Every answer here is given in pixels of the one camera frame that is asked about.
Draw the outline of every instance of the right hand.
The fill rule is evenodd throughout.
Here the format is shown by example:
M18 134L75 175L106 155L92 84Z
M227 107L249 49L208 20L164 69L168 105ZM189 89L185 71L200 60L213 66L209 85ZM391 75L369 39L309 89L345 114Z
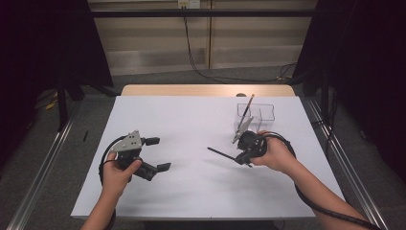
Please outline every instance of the right hand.
M267 131L260 131L258 135L266 133ZM268 145L266 153L262 157L251 158L251 162L256 166L264 165L272 170L285 173L287 167L293 161L297 161L296 158L281 140L273 137L267 137L266 140Z

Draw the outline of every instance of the cable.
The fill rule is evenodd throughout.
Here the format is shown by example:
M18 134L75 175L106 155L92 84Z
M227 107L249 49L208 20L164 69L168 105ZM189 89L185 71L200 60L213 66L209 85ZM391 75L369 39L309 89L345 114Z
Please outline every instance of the cable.
M328 137L326 140L326 146L325 146L325 156L328 161L328 144L331 141L332 136L334 135L334 121L335 121L335 114L337 113L338 109L338 102L337 102L337 94L334 92L332 96L332 102L331 102L331 109L328 113L328 124L329 124L329 132L328 132Z
M298 62L293 62L293 63L290 63L290 64L285 64L284 66L281 67L281 71L280 71L280 73L281 73L281 75L280 75L281 80L283 80L283 75L286 74L286 72L290 69L290 67L295 66L297 63L298 63Z
M285 82L285 84L295 85L295 84L302 83L308 75L314 74L314 72L315 72L315 69L308 68L308 69L304 70L301 74L296 76L295 78L292 78L292 79L288 80L287 82Z
M278 138L279 140L281 140L286 147L289 149L290 153L296 158L296 154L295 151L293 150L292 146L290 145L290 142L287 141L286 139L284 139L279 133L276 132L265 132L263 135L261 135L258 138L254 138L253 140L251 140L250 142L255 142L259 139L264 139L266 140L267 137L274 137L274 138ZM317 204L315 204L314 202L312 202L311 200L309 200L303 193L302 191L298 188L298 186L295 184L295 189L296 192L298 193L299 198L306 204L308 205L311 209L320 212L322 214L325 214L327 216L330 216L332 218L336 218L336 219L340 219L340 220L344 220L347 222L351 222L363 227L366 227L368 229L372 229L372 230L380 230L380 228L368 221L362 220L360 218L355 218L355 217L351 217L345 214L341 214L341 213L337 213L334 211L331 211L329 209L323 208Z
M108 145L107 149L105 149L104 154L101 157L101 163L99 164L99 177L101 179L101 185L102 185L102 174L103 174L103 167L104 164L107 162L112 162L112 161L116 161L116 160L106 160L104 161L105 156L107 155L107 153L110 152L111 147L114 146L114 144L116 144L117 142L123 140L125 138L125 136L121 136L119 138L117 138L116 140L114 140L112 143L110 143L110 145ZM111 230L113 229L114 223L116 222L116 209L114 209L113 214L111 215L110 221L108 222L107 226L105 227L106 230Z
M192 56L191 43L190 43L190 40L189 40L188 19L187 19L186 17L184 17L184 18L183 18L183 21L184 21L184 24L185 24L186 39L187 39L187 41L188 41L189 61L190 61L190 63L191 63L191 66L192 66L193 71L194 71L196 74L198 74L199 76L201 76L201 77L203 77L203 78L205 78L205 79L212 80L212 81L217 81L217 82L220 82L220 83L223 83L223 84L227 84L227 82L224 82L224 81L222 81L222 80L253 81L253 82L272 82L272 81L279 81L279 80L281 80L281 77L274 78L274 79L271 79L271 80L247 80L247 79L238 79L238 78L230 78L230 77L218 77L218 76L207 76L207 75L204 75L203 73L201 73L201 72L197 69L196 65L194 64L194 60L193 60L193 56ZM288 65L294 65L294 64L296 64L296 62L291 63L291 64L284 65L283 67L288 66Z

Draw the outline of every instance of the white tabletop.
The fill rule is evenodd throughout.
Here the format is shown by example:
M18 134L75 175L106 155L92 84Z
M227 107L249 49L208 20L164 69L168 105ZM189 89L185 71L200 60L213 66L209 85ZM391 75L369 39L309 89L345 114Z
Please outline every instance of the white tabletop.
M146 219L287 219L314 217L297 196L293 182L266 167L248 168L207 147L237 156L232 144L237 104L248 98L117 97L101 143L71 216L85 219L102 186L98 166L107 146L138 129L142 137L159 137L144 146L149 164L171 162L152 181L133 176L117 206L117 216ZM298 159L335 194L343 197L298 97L255 97L272 104L272 130L289 140Z

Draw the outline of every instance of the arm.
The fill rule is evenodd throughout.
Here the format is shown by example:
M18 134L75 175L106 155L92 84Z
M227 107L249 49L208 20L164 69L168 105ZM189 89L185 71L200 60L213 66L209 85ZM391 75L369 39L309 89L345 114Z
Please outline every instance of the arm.
M115 157L116 153L110 152L107 160L114 160ZM140 160L136 160L125 171L120 170L115 161L104 164L101 195L89 218L81 227L82 230L104 229L107 226L128 183L128 178L138 170L141 164Z
M287 149L282 141L268 138L268 151L262 157L251 158L254 165L264 165L289 176L302 193L313 203L331 211L365 220L354 208L326 187ZM317 220L325 229L366 229L351 222L316 212Z

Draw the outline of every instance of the wall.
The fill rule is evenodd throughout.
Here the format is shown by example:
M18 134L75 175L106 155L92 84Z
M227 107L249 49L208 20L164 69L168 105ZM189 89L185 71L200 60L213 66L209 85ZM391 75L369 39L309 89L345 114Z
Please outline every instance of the wall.
M201 0L202 9L314 9L316 0ZM177 1L89 0L91 9L177 9ZM192 69L183 18L96 18L113 76ZM188 18L199 69L295 62L310 18Z

